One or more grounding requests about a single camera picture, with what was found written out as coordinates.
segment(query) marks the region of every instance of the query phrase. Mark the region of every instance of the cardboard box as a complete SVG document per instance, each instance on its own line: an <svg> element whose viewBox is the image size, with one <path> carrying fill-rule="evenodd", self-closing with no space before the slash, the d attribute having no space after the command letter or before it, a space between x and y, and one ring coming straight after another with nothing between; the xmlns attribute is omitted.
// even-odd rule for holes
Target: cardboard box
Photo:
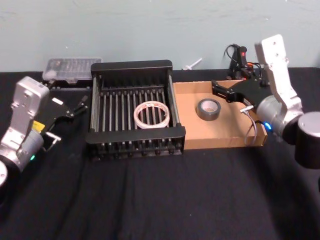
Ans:
<svg viewBox="0 0 320 240"><path fill-rule="evenodd" d="M238 80L219 81L229 88ZM251 126L250 119L240 113L245 105L239 102L227 103L226 100L212 94L210 81L176 82L173 84L175 100L180 122L186 129L184 149L212 149L245 147L245 135ZM205 121L198 117L196 108L202 99L214 99L221 105L218 119ZM257 116L250 111L254 120ZM252 128L248 143L254 137ZM257 137L254 146L263 146L267 132L261 124L257 124Z"/></svg>

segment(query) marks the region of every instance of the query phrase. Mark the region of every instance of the black cloth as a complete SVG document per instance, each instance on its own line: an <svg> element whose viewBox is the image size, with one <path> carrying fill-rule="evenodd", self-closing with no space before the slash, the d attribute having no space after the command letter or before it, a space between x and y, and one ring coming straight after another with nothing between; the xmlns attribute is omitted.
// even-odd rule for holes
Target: black cloth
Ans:
<svg viewBox="0 0 320 240"><path fill-rule="evenodd" d="M305 112L320 111L320 69L290 68ZM0 135L15 83L40 72L0 73ZM174 71L173 80L221 80L225 70ZM56 91L75 105L83 92ZM22 174L0 223L1 240L320 239L320 170L299 166L272 135L263 147L186 150L180 156L90 162L89 114Z"/></svg>

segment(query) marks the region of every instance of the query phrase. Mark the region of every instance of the black metal rack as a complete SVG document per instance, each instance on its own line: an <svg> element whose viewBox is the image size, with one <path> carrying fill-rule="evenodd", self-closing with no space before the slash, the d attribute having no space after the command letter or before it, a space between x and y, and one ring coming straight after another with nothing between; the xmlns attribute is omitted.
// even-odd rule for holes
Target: black metal rack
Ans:
<svg viewBox="0 0 320 240"><path fill-rule="evenodd" d="M100 159L182 154L186 129L180 124L169 60L95 63L91 118L86 142L91 156ZM158 101L170 111L165 128L140 129L133 112L139 104ZM140 115L145 123L164 119L158 109Z"/></svg>

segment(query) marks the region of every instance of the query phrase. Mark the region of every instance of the duct tape roll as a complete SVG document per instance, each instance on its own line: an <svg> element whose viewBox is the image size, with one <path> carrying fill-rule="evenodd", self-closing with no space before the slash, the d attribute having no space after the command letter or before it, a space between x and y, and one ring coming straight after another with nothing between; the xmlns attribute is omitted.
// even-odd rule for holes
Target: duct tape roll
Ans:
<svg viewBox="0 0 320 240"><path fill-rule="evenodd" d="M220 103L210 98L202 99L196 107L197 115L205 121L216 120L219 117L220 110Z"/></svg>

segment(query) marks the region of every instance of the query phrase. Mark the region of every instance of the clear plastic case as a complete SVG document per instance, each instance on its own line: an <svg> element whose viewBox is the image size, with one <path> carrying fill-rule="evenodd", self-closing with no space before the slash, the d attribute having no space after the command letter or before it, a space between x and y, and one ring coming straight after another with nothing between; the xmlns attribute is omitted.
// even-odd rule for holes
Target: clear plastic case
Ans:
<svg viewBox="0 0 320 240"><path fill-rule="evenodd" d="M101 63L100 57L51 58L48 61L42 78L45 81L55 79L76 84L78 81L92 79L91 65Z"/></svg>

